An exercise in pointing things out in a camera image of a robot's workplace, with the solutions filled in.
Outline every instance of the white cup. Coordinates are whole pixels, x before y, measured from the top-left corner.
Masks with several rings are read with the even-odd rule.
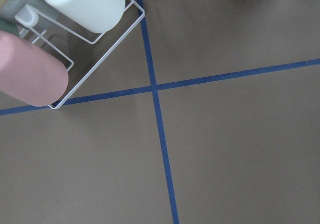
[[[126,0],[45,0],[94,33],[109,31],[120,21]]]

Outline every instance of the blue tape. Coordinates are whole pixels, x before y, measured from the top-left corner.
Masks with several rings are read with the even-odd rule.
[[[22,112],[33,111],[33,110],[41,110],[46,108],[49,108],[49,106],[35,107],[31,105],[26,105],[26,106],[14,107],[14,108],[0,110],[0,116],[22,113]]]
[[[137,3],[143,7],[143,0],[137,0]],[[170,162],[169,162],[169,155],[167,151],[167,142],[165,139],[165,129],[163,126],[163,119],[162,119],[162,113],[161,113],[161,107],[160,107],[160,101],[159,101],[159,95],[157,90],[157,81],[156,81],[156,74],[154,69],[154,62],[152,60],[152,52],[150,47],[150,41],[149,41],[149,35],[148,35],[148,28],[147,28],[147,22],[144,18],[141,23],[141,30],[142,30],[142,37],[143,37],[143,43],[144,43],[144,50],[145,50],[145,56],[147,59],[147,65],[148,65],[148,71],[149,71],[149,78],[150,78],[150,84],[152,89],[152,96],[153,96],[153,104],[154,104],[154,111],[155,111],[155,117],[158,127],[158,133],[160,138],[160,145],[161,145],[161,152],[162,152],[162,159],[163,159],[163,166],[164,166],[164,172],[166,176],[166,185],[168,187],[168,193],[169,193],[169,200],[170,200],[170,206],[171,206],[171,213],[172,213],[172,220],[173,224],[179,224],[179,217],[178,217],[178,210],[177,210],[177,204],[176,204],[176,197],[175,197],[175,191],[174,191],[174,184],[172,180],[171,175],[171,168],[170,168]]]
[[[276,65],[276,66],[270,66],[270,67],[252,69],[252,70],[244,70],[244,71],[232,72],[232,73],[221,74],[221,75],[195,78],[190,80],[175,81],[175,82],[166,83],[166,84],[159,84],[157,86],[157,89],[158,90],[172,89],[172,88],[177,88],[182,86],[197,85],[197,84],[203,84],[208,82],[228,80],[228,79],[240,78],[240,77],[245,77],[250,75],[259,75],[259,74],[296,69],[296,68],[319,65],[319,64],[320,64],[320,59],[301,61],[301,62],[296,62],[291,64]]]
[[[76,98],[68,99],[64,105],[72,105],[72,104],[84,103],[84,102],[95,101],[95,100],[110,99],[115,97],[135,95],[135,94],[141,94],[146,92],[151,92],[151,86],[128,89],[128,90],[113,91],[113,92],[104,93],[104,94],[76,97]],[[48,106],[35,107],[31,105],[26,105],[21,107],[0,110],[0,116],[17,114],[17,113],[28,112],[33,110],[41,110],[46,108],[49,108],[49,107]]]

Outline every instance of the pink cylinder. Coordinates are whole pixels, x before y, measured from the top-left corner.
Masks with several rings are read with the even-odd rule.
[[[33,106],[57,101],[69,76],[63,63],[17,36],[0,31],[0,91]]]

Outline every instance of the brown floor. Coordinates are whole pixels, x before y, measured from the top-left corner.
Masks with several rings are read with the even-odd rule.
[[[320,57],[319,0],[143,3],[158,84]],[[91,49],[51,34],[77,58],[72,85],[117,30]],[[320,223],[312,63],[158,91],[180,223]],[[145,86],[139,25],[73,97]],[[0,116],[0,223],[172,223],[153,94]],[[0,113],[24,105],[0,94]]]

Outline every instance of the wire rack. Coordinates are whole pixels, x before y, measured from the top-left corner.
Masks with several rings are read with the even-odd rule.
[[[86,81],[86,79],[102,64],[102,62],[111,54],[111,52],[125,39],[125,37],[145,17],[144,9],[135,0],[128,0],[127,1],[127,4],[125,6],[124,12],[126,12],[130,7],[136,8],[138,10],[138,12],[139,12],[139,15],[137,16],[137,18],[135,19],[133,24],[130,25],[128,28],[126,28],[126,30],[124,32],[121,33],[121,36],[112,44],[112,46],[110,48],[105,50],[105,53],[102,55],[102,57],[85,73],[85,75],[79,81],[77,81],[77,83],[69,91],[67,91],[64,94],[64,96],[63,96],[63,98],[61,100],[49,105],[49,107],[51,109],[59,109],[71,97],[71,95]],[[89,39],[85,38],[84,36],[82,36],[81,34],[78,34],[77,32],[75,32],[72,29],[68,28],[64,24],[62,24],[62,23],[50,18],[48,15],[46,15],[45,13],[42,13],[38,9],[36,9],[36,8],[30,6],[30,5],[26,5],[20,11],[21,13],[20,14],[18,13],[16,15],[16,17],[15,17],[15,19],[24,26],[24,29],[22,29],[21,32],[20,32],[20,37],[24,38],[29,32],[34,33],[36,35],[36,38],[32,41],[32,43],[35,44],[38,40],[43,40],[46,44],[48,44],[50,47],[52,47],[59,55],[63,56],[69,62],[69,66],[67,67],[68,71],[74,66],[74,64],[75,64],[74,61],[67,54],[65,54],[62,50],[57,48],[54,44],[52,44],[48,39],[46,39],[44,37],[44,35],[47,32],[47,30],[44,30],[41,33],[39,33],[33,27],[26,25],[25,22],[23,21],[23,18],[20,17],[20,16],[24,15],[23,11],[24,12],[29,12],[31,14],[37,14],[37,15],[49,20],[53,24],[55,24],[58,27],[60,27],[62,30],[71,33],[72,35],[78,37],[80,40],[82,40],[82,41],[84,41],[84,42],[86,42],[86,43],[88,43],[90,45],[96,44],[104,35],[107,36],[107,33],[104,32],[104,33],[101,33],[100,35],[98,35],[94,40],[89,40]]]

